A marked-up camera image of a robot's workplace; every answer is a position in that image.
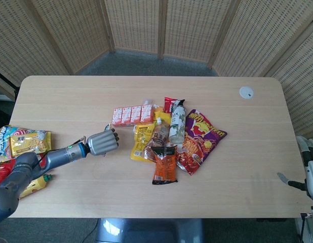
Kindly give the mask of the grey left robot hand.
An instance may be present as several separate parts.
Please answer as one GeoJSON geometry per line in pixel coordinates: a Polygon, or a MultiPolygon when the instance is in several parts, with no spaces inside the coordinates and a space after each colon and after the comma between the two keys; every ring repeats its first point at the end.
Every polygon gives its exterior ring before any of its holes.
{"type": "Polygon", "coordinates": [[[90,154],[94,156],[105,155],[108,152],[114,151],[119,144],[118,134],[115,129],[110,129],[91,135],[86,142],[90,154]]]}

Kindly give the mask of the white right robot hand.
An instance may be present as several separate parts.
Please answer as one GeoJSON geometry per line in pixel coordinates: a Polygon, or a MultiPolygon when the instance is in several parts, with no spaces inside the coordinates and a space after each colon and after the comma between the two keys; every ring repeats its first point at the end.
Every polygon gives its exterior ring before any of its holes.
{"type": "Polygon", "coordinates": [[[277,173],[277,176],[283,183],[301,191],[306,191],[307,195],[313,200],[313,139],[297,136],[296,141],[302,155],[305,169],[306,178],[304,183],[289,180],[282,173],[277,173]]]}

